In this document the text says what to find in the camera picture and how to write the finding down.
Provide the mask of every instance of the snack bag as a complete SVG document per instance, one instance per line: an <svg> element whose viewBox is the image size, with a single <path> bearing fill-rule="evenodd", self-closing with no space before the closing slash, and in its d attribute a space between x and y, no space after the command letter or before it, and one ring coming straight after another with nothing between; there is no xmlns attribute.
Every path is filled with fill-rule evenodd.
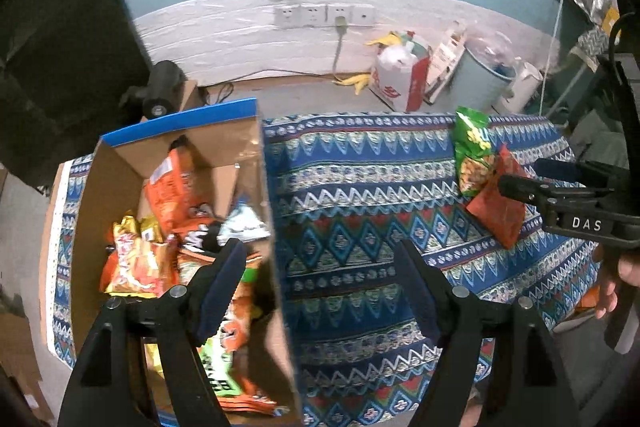
<svg viewBox="0 0 640 427"><path fill-rule="evenodd" d="M235 237L244 243L269 237L271 232L267 225L260 220L258 214L248 204L246 198L239 198L235 208L231 211L225 222L220 225L218 243L220 247Z"/></svg>
<svg viewBox="0 0 640 427"><path fill-rule="evenodd" d="M169 156L145 185L146 199L163 233L171 233L190 218L190 209L202 203L194 192L193 181L193 157L183 135L172 143Z"/></svg>
<svg viewBox="0 0 640 427"><path fill-rule="evenodd" d="M498 179L503 174L515 174L527 178L526 171L502 145L495 161L495 174L486 186L466 206L466 211L476 216L482 225L495 235L500 244L513 248L518 241L524 223L525 207L521 201L500 195Z"/></svg>
<svg viewBox="0 0 640 427"><path fill-rule="evenodd" d="M144 241L138 223L131 215L124 216L121 223L113 224L113 238L116 251L111 253L102 270L101 291L110 295L152 298L161 296L178 282L175 242Z"/></svg>
<svg viewBox="0 0 640 427"><path fill-rule="evenodd" d="M273 415L276 403L245 376L248 371L246 357L243 356L249 340L253 286L261 261L260 253L250 254L247 258L246 269L218 333L199 347L198 353L223 410ZM178 254L180 284L188 284L201 266L211 262L215 263L212 257L206 261L203 255L194 257L188 253Z"/></svg>
<svg viewBox="0 0 640 427"><path fill-rule="evenodd" d="M140 221L140 235L142 239L150 243L162 243L162 232L160 232L160 224L156 216L152 214Z"/></svg>
<svg viewBox="0 0 640 427"><path fill-rule="evenodd" d="M463 196L475 196L494 171L495 155L488 133L489 118L468 107L456 110L453 143L458 185Z"/></svg>

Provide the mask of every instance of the plastic bag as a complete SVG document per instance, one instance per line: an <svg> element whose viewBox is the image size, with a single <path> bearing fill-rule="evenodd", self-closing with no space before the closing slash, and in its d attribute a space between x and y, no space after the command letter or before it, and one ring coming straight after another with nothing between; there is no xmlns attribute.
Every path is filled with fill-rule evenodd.
<svg viewBox="0 0 640 427"><path fill-rule="evenodd" d="M468 107L456 110L453 144L458 186L463 196L475 196L491 177L495 155L488 133L489 118Z"/></svg>
<svg viewBox="0 0 640 427"><path fill-rule="evenodd" d="M175 241L152 243L140 236L131 215L113 224L116 250L102 269L100 290L110 295L159 297L178 283Z"/></svg>
<svg viewBox="0 0 640 427"><path fill-rule="evenodd" d="M180 136L145 185L146 199L165 235L190 219L193 209L203 203L193 182L193 158L186 137Z"/></svg>
<svg viewBox="0 0 640 427"><path fill-rule="evenodd" d="M472 30L465 47L478 62L492 71L509 68L515 70L520 60L513 53L510 38L500 32L484 33L478 29Z"/></svg>
<svg viewBox="0 0 640 427"><path fill-rule="evenodd" d="M254 209L247 204L246 198L240 198L229 217L220 225L218 243L222 247L232 237L239 239L243 243L248 243L257 239L264 239L270 235L271 232L267 229L267 225L260 220Z"/></svg>
<svg viewBox="0 0 640 427"><path fill-rule="evenodd" d="M412 54L412 46L392 44L382 50L378 60L387 68L412 68L418 58Z"/></svg>
<svg viewBox="0 0 640 427"><path fill-rule="evenodd" d="M268 398L249 378L244 350L249 340L254 300L254 282L262 262L259 252L250 254L246 269L234 293L218 332L198 348L200 360L216 393L222 410L273 415L276 403ZM204 255L181 251L178 255L180 284L187 285L206 264L215 263Z"/></svg>
<svg viewBox="0 0 640 427"><path fill-rule="evenodd" d="M498 179L503 174L515 174L527 178L526 171L502 145L495 161L495 173L481 192L466 206L466 211L476 216L482 225L494 234L500 244L513 248L524 223L525 207L521 201L500 195Z"/></svg>

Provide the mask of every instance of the white kettle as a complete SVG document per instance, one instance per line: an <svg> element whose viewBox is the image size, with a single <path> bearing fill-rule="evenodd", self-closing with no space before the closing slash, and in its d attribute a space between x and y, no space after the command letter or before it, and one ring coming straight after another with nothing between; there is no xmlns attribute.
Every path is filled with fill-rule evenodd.
<svg viewBox="0 0 640 427"><path fill-rule="evenodd" d="M520 113L527 102L538 89L542 82L542 75L533 64L524 62L520 73L511 84L502 92L500 98L495 102L494 109L499 114Z"/></svg>

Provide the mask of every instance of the banana peel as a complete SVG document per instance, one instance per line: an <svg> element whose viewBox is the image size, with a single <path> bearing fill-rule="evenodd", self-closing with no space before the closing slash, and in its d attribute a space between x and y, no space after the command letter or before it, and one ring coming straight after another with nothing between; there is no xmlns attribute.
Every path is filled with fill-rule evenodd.
<svg viewBox="0 0 640 427"><path fill-rule="evenodd" d="M334 84L338 86L355 86L356 95L360 94L362 90L369 86L369 80L371 75L369 73L355 74L344 80L334 80Z"/></svg>
<svg viewBox="0 0 640 427"><path fill-rule="evenodd" d="M389 32L384 37L380 37L379 39L366 42L367 46L372 46L374 44L382 44L383 46L393 46L394 44L402 44L402 39L396 33Z"/></svg>

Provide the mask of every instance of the red snack bag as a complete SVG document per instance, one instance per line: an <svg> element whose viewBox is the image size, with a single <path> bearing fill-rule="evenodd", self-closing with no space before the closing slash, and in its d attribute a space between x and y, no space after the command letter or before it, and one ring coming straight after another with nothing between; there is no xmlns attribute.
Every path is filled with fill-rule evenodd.
<svg viewBox="0 0 640 427"><path fill-rule="evenodd" d="M509 249L518 241L524 223L524 203L500 195L498 179L503 174L528 178L525 169L511 155L506 145L496 157L495 172L480 193L466 206L467 212L490 230L500 244Z"/></svg>
<svg viewBox="0 0 640 427"><path fill-rule="evenodd" d="M194 193L193 178L193 157L181 136L145 185L146 199L164 235L189 219L190 208L202 203Z"/></svg>

